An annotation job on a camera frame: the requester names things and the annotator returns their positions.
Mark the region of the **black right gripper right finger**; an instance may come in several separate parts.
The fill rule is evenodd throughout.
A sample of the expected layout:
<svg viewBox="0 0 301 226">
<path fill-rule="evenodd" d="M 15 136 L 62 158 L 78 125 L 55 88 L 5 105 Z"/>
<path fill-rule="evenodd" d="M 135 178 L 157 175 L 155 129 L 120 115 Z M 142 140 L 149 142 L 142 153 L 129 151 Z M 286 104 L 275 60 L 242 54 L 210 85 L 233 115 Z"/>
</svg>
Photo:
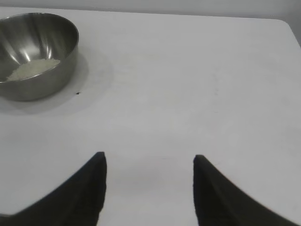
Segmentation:
<svg viewBox="0 0 301 226">
<path fill-rule="evenodd" d="M 295 226 L 225 176 L 204 155 L 193 160 L 193 201 L 200 226 Z"/>
</svg>

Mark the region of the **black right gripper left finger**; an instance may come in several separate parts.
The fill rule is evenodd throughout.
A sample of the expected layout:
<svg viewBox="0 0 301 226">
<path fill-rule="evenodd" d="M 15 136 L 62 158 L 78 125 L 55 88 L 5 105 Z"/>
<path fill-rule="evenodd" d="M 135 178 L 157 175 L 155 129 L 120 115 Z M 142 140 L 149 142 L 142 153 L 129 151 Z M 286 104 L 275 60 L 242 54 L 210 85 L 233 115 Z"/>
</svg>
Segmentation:
<svg viewBox="0 0 301 226">
<path fill-rule="evenodd" d="M 97 152 L 54 191 L 14 215 L 1 215 L 2 226 L 95 226 L 104 206 L 107 162 Z"/>
</svg>

